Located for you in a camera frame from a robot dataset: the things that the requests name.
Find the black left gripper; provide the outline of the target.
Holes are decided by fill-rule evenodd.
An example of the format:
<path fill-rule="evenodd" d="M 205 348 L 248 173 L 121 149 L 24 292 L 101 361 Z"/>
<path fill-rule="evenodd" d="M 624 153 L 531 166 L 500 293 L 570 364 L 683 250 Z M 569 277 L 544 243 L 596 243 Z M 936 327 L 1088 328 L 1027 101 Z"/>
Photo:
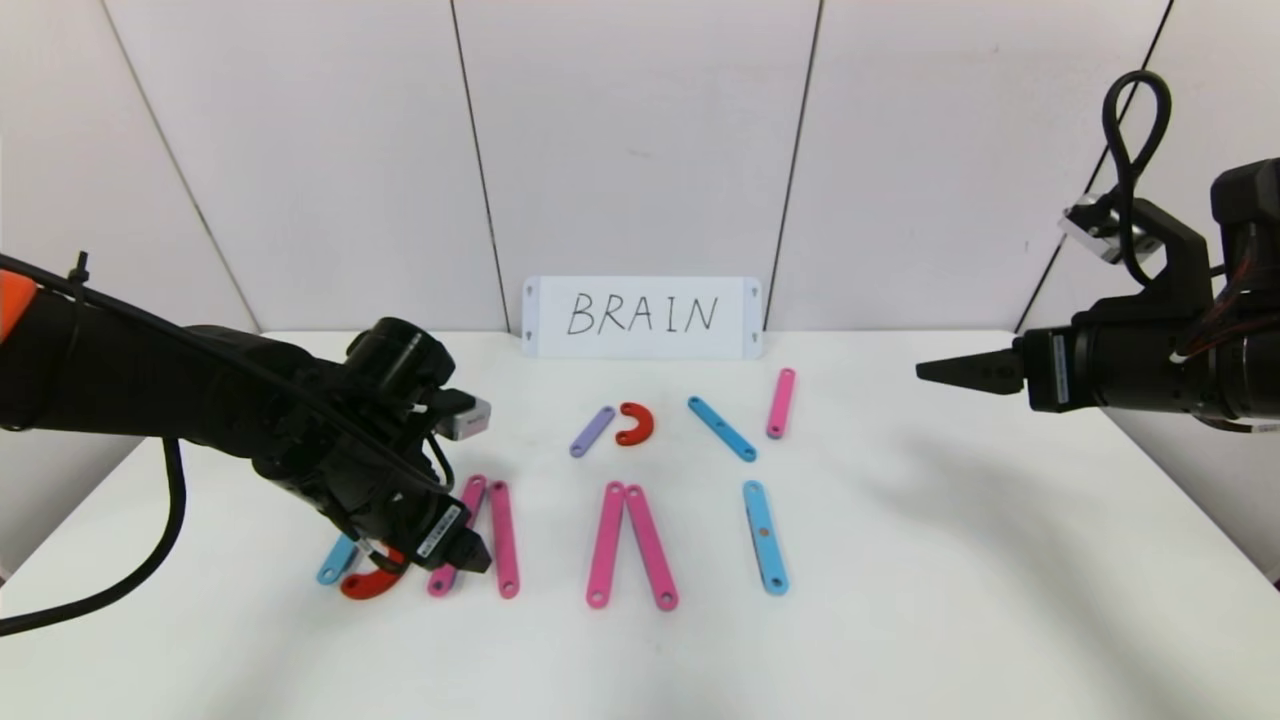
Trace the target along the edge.
<path fill-rule="evenodd" d="M 451 495 L 454 473 L 435 439 L 399 455 L 410 471 L 362 450 L 340 448 L 324 461 L 324 514 L 389 571 L 408 565 L 484 574 L 492 556 L 465 527 L 471 512 Z"/>

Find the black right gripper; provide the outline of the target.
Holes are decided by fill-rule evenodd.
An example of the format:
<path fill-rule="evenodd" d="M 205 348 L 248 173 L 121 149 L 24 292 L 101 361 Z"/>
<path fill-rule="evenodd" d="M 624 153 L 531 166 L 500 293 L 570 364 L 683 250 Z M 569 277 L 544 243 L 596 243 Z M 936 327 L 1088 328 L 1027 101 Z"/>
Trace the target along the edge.
<path fill-rule="evenodd" d="M 1171 322 L 1101 322 L 1075 316 L 1068 325 L 1029 331 L 1018 350 L 947 357 L 915 365 L 916 378 L 975 392 L 1019 395 L 1027 384 L 1038 413 L 1087 407 L 1189 415 L 1192 375 L 1170 363 L 1178 327 Z"/>

